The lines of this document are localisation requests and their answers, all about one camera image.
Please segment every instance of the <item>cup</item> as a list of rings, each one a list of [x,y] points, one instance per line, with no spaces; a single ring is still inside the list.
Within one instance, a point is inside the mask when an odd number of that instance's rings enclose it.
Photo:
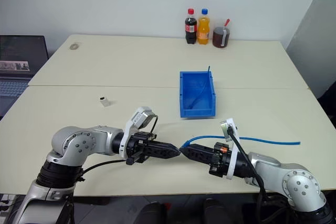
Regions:
[[[216,27],[212,36],[212,45],[218,48],[224,48],[229,41],[230,30],[227,27]]]

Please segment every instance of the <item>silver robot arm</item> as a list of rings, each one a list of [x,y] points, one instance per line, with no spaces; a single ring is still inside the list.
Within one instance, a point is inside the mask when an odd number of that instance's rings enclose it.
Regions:
[[[262,177],[265,189],[286,196],[293,210],[312,212],[322,208],[327,202],[317,179],[305,167],[282,164],[275,158],[253,152],[248,157]],[[258,186],[252,177],[245,178],[245,182]]]
[[[89,129],[70,126],[59,130],[52,138],[53,149],[32,182],[13,223],[73,222],[75,185],[84,180],[82,165],[93,153],[119,154],[129,165],[142,163],[149,156],[171,158],[179,155],[175,146],[153,141],[156,135],[152,132],[139,132],[153,118],[158,117],[150,108],[140,107],[126,123],[125,131],[107,126]]]
[[[233,119],[221,123],[224,138],[239,143],[237,127]],[[259,186],[255,174],[244,155],[234,143],[229,145],[216,143],[214,148],[198,144],[182,146],[180,151],[189,159],[210,165],[209,173],[218,177],[233,176],[244,178],[245,182]],[[262,178],[265,190],[277,192],[288,199],[290,208],[300,223],[330,224],[336,223],[334,215],[321,191],[314,175],[299,164],[282,164],[275,158],[249,153],[248,159]]]

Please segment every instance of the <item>blue storage box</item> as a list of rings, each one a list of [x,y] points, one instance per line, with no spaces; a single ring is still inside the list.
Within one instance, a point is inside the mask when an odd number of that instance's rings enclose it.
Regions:
[[[216,94],[211,71],[180,72],[182,118],[216,115]]]

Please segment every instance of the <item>blue cable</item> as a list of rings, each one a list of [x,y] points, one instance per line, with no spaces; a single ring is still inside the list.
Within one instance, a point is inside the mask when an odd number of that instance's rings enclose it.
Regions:
[[[202,139],[202,138],[221,138],[224,139],[223,136],[197,136],[194,137],[188,141],[186,141],[182,147],[187,147],[188,145],[190,145],[190,143],[192,141],[195,141],[197,139]],[[267,144],[279,144],[279,145],[299,145],[301,144],[301,142],[275,142],[275,141],[269,141],[269,140],[263,140],[263,139],[259,139],[259,138],[254,138],[254,137],[240,137],[240,139],[242,140],[252,140],[252,141],[257,141],[257,142],[261,142],[261,143],[267,143]]]
[[[195,104],[198,102],[198,99],[199,99],[199,98],[202,96],[202,94],[204,93],[207,84],[208,84],[208,82],[205,81],[202,91],[199,93],[199,95],[195,98],[195,100],[194,100],[194,101],[190,104],[190,106],[188,107],[189,110],[192,109],[192,108],[195,106]]]

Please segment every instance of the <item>table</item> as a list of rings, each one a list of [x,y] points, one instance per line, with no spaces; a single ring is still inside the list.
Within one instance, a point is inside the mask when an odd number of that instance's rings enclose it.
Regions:
[[[78,49],[69,47],[77,43]],[[225,49],[185,39],[71,35],[30,86],[178,88],[180,71],[206,71],[215,88],[306,89],[278,41],[231,40]]]
[[[51,138],[64,126],[108,125],[124,128],[137,107],[147,105],[159,115],[158,141],[180,147],[198,135],[222,135],[219,122],[233,117],[240,136],[273,141],[301,141],[280,146],[242,141],[246,152],[257,152],[283,163],[300,163],[318,178],[322,189],[336,188],[333,170],[336,130],[307,89],[217,89],[213,119],[186,120],[179,115],[178,88],[28,87],[0,123],[0,192],[25,194],[45,157]],[[106,95],[113,104],[103,107]],[[216,140],[199,140],[213,147]],[[118,159],[89,156],[84,168]],[[258,188],[243,179],[227,180],[208,174],[209,166],[180,155],[150,158],[143,164],[113,164],[85,174],[76,196],[245,193]]]

